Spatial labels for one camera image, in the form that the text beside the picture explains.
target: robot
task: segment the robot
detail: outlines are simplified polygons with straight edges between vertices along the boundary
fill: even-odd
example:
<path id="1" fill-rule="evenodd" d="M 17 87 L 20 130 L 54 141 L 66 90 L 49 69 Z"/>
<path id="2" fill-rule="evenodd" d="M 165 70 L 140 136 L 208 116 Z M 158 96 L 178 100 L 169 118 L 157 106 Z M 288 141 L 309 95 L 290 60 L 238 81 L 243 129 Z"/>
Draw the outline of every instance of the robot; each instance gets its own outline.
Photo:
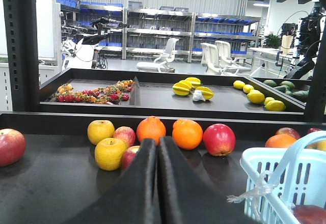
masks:
<path id="1" fill-rule="evenodd" d="M 87 34 L 87 28 L 75 25 L 62 27 L 62 34 L 64 35 L 61 47 L 64 57 L 63 70 L 66 68 L 107 68 L 106 57 L 101 54 L 101 48 L 98 47 L 98 44 L 109 37 L 110 29 L 122 29 L 127 27 L 127 24 L 101 17 L 92 20 L 92 27 L 96 27 L 97 33 Z"/>
<path id="2" fill-rule="evenodd" d="M 295 34 L 293 56 L 290 62 L 290 72 L 284 77 L 300 79 L 308 72 L 312 74 L 325 26 L 325 18 L 321 12 L 320 3 L 315 3 L 313 11 L 305 18 L 300 18 Z"/>

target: metal shelving unit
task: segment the metal shelving unit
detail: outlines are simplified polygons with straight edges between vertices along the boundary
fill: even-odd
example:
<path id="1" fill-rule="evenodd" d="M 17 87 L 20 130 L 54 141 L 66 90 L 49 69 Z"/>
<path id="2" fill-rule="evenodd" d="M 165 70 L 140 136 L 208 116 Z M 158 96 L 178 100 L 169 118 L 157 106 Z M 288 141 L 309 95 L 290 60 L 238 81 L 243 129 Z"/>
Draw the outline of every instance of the metal shelving unit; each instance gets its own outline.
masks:
<path id="1" fill-rule="evenodd" d="M 241 45 L 250 41 L 258 40 L 258 25 L 261 18 L 251 16 L 220 15 L 209 13 L 197 13 L 195 15 L 194 30 L 192 35 L 193 47 L 192 56 L 201 56 L 200 43 L 208 42 L 214 44 L 216 40 L 231 43 L 235 53 L 233 57 L 252 58 L 247 54 L 247 45 L 241 50 Z M 244 26 L 256 24 L 255 33 L 243 32 Z"/>
<path id="2" fill-rule="evenodd" d="M 168 38 L 179 38 L 175 54 L 189 62 L 194 13 L 158 9 L 127 9 L 126 56 L 161 53 Z"/>

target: white wall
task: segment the white wall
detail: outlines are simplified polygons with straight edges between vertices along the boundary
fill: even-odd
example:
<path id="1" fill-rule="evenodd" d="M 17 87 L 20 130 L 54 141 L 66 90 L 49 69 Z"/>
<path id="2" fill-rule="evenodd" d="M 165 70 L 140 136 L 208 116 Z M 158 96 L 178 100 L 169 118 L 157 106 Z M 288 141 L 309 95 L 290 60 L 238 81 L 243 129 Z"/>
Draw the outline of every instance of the white wall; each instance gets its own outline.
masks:
<path id="1" fill-rule="evenodd" d="M 56 0 L 36 0 L 37 39 L 39 57 L 56 58 L 53 41 L 53 2 Z M 7 55 L 7 41 L 3 0 L 0 3 L 0 55 Z"/>
<path id="2" fill-rule="evenodd" d="M 297 23 L 300 18 L 306 17 L 308 14 L 310 14 L 314 6 L 313 2 L 298 4 L 297 0 L 287 0 L 283 3 L 277 3 L 276 0 L 270 0 L 269 4 L 270 7 L 267 15 L 267 24 L 264 33 L 265 35 L 270 33 L 276 35 L 278 32 L 279 35 L 281 32 L 280 28 L 287 18 L 289 18 L 295 12 L 301 11 L 294 14 L 286 21 L 286 23 Z"/>

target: apple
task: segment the apple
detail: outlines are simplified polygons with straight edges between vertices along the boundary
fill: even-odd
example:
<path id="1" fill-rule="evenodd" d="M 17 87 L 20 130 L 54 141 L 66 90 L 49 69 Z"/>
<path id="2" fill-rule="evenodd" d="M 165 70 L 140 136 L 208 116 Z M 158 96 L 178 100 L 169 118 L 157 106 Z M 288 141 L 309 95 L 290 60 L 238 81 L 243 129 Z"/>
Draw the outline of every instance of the apple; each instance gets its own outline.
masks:
<path id="1" fill-rule="evenodd" d="M 126 143 L 118 138 L 105 138 L 95 147 L 95 161 L 105 171 L 114 171 L 121 166 L 124 152 L 127 150 Z"/>
<path id="2" fill-rule="evenodd" d="M 307 134 L 309 134 L 311 132 L 314 132 L 314 131 L 322 131 L 322 130 L 319 129 L 319 128 L 316 128 L 316 127 L 311 127 L 311 128 L 308 129 Z"/>
<path id="3" fill-rule="evenodd" d="M 319 128 L 316 128 L 316 127 L 311 127 L 308 129 L 307 131 L 307 134 L 310 134 L 311 132 L 315 132 L 315 131 L 322 131 L 321 129 Z M 310 144 L 308 146 L 306 146 L 307 149 L 319 149 L 319 150 L 323 150 L 323 151 L 326 151 L 326 147 L 324 146 L 324 143 L 325 141 L 319 141 L 319 142 L 316 142 L 316 143 L 313 143 L 313 144 Z"/>
<path id="4" fill-rule="evenodd" d="M 300 138 L 300 134 L 294 130 L 293 128 L 290 127 L 282 127 L 280 129 L 278 129 L 275 133 L 275 135 L 278 134 L 289 134 L 290 136 L 293 136 L 295 139 L 299 139 Z"/>
<path id="5" fill-rule="evenodd" d="M 125 140 L 127 143 L 127 147 L 131 147 L 134 145 L 134 141 L 136 140 L 136 134 L 131 127 L 121 126 L 118 127 L 113 133 L 113 138 L 119 138 Z"/>
<path id="6" fill-rule="evenodd" d="M 212 156 L 225 156 L 235 147 L 235 134 L 230 127 L 224 124 L 213 124 L 206 128 L 203 142 Z"/>
<path id="7" fill-rule="evenodd" d="M 87 136 L 90 142 L 97 145 L 101 140 L 113 136 L 114 125 L 109 120 L 92 121 L 87 128 Z"/>
<path id="8" fill-rule="evenodd" d="M 141 146 L 139 145 L 131 146 L 124 152 L 121 160 L 121 168 L 123 170 L 127 169 L 127 167 L 131 164 L 140 147 Z"/>
<path id="9" fill-rule="evenodd" d="M 26 149 L 23 134 L 15 129 L 0 130 L 0 166 L 7 166 L 18 161 Z"/>

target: orange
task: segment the orange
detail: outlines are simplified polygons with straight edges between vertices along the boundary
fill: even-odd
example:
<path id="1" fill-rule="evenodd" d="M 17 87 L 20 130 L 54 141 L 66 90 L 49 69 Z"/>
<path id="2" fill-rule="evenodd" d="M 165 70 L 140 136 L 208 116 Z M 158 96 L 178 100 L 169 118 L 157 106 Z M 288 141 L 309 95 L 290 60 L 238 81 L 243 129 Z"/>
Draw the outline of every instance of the orange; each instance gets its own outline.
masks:
<path id="1" fill-rule="evenodd" d="M 296 138 L 289 134 L 278 134 L 271 136 L 265 144 L 265 147 L 268 148 L 289 148 L 294 142 Z"/>
<path id="2" fill-rule="evenodd" d="M 172 137 L 180 148 L 192 150 L 202 141 L 203 129 L 196 121 L 178 119 L 173 123 Z"/>
<path id="3" fill-rule="evenodd" d="M 153 138 L 156 141 L 156 145 L 159 143 L 159 138 L 165 136 L 166 133 L 165 125 L 155 116 L 150 116 L 142 120 L 136 130 L 136 135 L 140 143 L 144 138 Z"/>

